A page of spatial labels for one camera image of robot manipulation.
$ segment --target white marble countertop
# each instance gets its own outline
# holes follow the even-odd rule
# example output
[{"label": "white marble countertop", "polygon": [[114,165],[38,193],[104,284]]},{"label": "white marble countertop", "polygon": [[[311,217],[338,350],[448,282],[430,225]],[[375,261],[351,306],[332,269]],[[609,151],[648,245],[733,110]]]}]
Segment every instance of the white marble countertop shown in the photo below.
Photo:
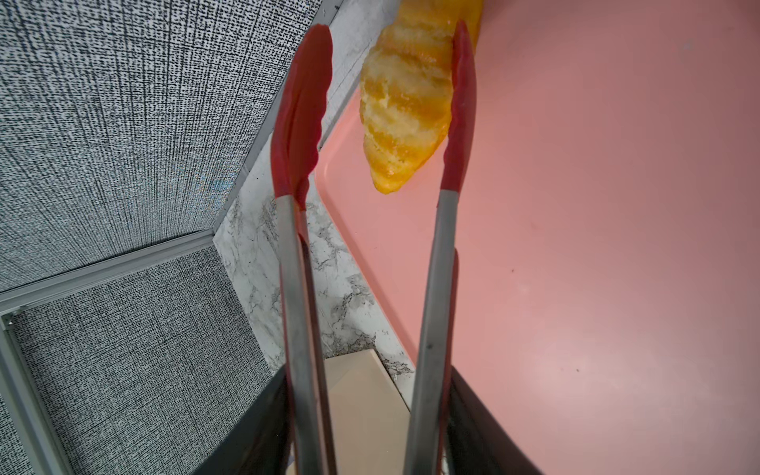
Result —
[{"label": "white marble countertop", "polygon": [[[346,0],[333,19],[333,82],[322,130],[330,131],[356,86],[364,58],[393,21],[397,0]],[[270,140],[214,237],[251,328],[272,371],[284,363],[277,228]],[[322,204],[313,182],[306,199],[315,298],[324,356],[375,348],[411,403],[414,368]]]}]

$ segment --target pink surface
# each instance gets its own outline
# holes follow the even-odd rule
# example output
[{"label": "pink surface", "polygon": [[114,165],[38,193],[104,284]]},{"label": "pink surface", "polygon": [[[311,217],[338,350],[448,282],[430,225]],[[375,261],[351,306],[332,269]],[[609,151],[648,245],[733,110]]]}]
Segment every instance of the pink surface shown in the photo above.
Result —
[{"label": "pink surface", "polygon": [[[453,362],[548,473],[760,473],[757,2],[486,2]],[[443,146],[317,185],[416,355]]]}]

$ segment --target red-tipped tongs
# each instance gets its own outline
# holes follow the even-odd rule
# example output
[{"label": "red-tipped tongs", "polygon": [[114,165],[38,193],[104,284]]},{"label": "red-tipped tongs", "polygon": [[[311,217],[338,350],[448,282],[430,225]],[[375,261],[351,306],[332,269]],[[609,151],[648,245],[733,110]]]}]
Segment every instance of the red-tipped tongs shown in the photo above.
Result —
[{"label": "red-tipped tongs", "polygon": [[301,475],[336,473],[306,231],[306,192],[309,174],[317,165],[331,79],[330,29],[315,25],[304,36],[290,66],[271,154],[287,384],[295,422],[296,468]]},{"label": "red-tipped tongs", "polygon": [[477,102],[473,47],[463,21],[459,21],[454,33],[451,79],[454,83],[451,125],[443,155],[443,179],[428,267],[423,328],[404,459],[405,475],[441,473],[443,435],[448,422],[451,335],[459,268],[454,236],[459,194],[470,161]]},{"label": "red-tipped tongs", "polygon": [[[331,81],[331,57],[330,30],[314,26],[290,66],[272,135],[287,382],[295,420],[296,467],[302,475],[335,473],[306,231],[306,192],[309,174],[318,159],[321,119]],[[451,126],[430,257],[405,473],[437,473],[446,424],[457,274],[454,234],[459,193],[472,145],[476,99],[473,49],[462,21],[454,35],[452,69]]]}]

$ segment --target croissant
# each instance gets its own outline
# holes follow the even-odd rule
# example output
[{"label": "croissant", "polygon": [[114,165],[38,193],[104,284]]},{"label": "croissant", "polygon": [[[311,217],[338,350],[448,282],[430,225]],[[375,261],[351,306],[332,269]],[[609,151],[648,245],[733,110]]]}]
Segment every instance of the croissant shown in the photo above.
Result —
[{"label": "croissant", "polygon": [[403,0],[362,66],[359,115],[372,182],[397,191],[433,155],[451,121],[452,37],[477,44],[483,0]]}]

